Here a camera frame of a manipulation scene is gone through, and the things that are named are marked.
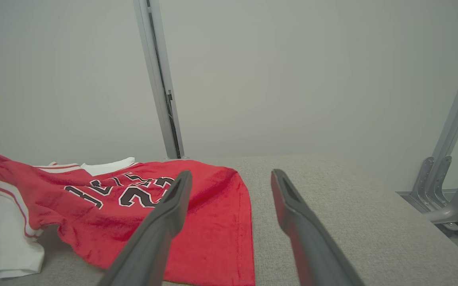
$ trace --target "white wall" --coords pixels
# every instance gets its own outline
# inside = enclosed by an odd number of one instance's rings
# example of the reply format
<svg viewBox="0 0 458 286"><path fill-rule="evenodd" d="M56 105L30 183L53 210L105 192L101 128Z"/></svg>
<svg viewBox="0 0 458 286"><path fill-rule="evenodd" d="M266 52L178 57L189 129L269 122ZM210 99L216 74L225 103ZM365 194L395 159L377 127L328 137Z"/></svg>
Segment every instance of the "white wall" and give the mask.
<svg viewBox="0 0 458 286"><path fill-rule="evenodd" d="M0 154L166 157L132 0L0 0Z"/></svg>
<svg viewBox="0 0 458 286"><path fill-rule="evenodd" d="M458 88L458 1L160 7L185 155L320 153L411 190Z"/></svg>

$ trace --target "gray carpeted surface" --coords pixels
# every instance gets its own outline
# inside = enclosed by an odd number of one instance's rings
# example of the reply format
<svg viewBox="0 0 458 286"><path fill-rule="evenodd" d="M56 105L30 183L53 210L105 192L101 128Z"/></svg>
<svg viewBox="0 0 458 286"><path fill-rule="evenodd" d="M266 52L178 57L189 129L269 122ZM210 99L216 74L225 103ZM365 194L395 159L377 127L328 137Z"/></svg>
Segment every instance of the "gray carpeted surface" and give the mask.
<svg viewBox="0 0 458 286"><path fill-rule="evenodd" d="M258 285L298 285L291 245L275 215L273 168L288 174L367 286L458 285L458 248L397 194L354 168L310 156L200 161L234 168L249 189ZM103 275L60 242L54 229L40 241L42 273L0 285L91 286Z"/></svg>

